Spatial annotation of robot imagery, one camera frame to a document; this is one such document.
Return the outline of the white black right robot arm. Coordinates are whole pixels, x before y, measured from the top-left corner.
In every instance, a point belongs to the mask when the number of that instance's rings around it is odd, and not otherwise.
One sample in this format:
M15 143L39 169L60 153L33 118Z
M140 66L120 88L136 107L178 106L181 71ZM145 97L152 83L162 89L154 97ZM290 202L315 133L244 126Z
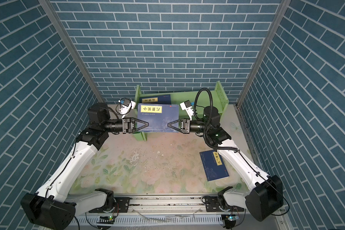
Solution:
M247 209L257 221L275 215L286 201L281 179L276 175L270 176L242 153L232 137L221 127L217 108L205 107L203 117L198 118L189 101L180 106L188 114L188 118L170 122L168 127L184 134L202 133L205 143L230 163L250 190L248 194L240 196L234 188L226 188L218 193L220 205Z

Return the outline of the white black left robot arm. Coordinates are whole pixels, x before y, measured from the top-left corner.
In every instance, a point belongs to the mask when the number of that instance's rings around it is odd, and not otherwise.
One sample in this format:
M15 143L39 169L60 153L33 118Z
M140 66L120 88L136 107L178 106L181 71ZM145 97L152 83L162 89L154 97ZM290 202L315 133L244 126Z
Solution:
M109 133L135 133L149 126L137 118L110 118L110 107L96 103L88 108L89 126L76 138L74 146L54 174L34 194L25 194L21 206L32 224L64 230L77 216L97 209L114 212L114 192L96 189L85 195L68 196L69 191L89 160L100 150Z

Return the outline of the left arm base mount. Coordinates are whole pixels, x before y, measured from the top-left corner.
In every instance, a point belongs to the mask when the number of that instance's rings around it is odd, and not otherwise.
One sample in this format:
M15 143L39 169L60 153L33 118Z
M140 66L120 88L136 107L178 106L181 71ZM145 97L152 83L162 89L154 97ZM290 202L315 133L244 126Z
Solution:
M130 200L130 197L115 197L111 207L104 205L90 210L89 213L127 213Z

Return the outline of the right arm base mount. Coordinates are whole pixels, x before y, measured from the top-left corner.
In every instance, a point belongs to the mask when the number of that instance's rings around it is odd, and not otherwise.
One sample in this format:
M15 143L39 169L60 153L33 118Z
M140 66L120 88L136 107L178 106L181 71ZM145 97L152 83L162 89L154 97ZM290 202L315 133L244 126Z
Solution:
M204 204L206 212L243 212L244 208L228 206L225 202L220 202L217 196L203 196L201 202Z

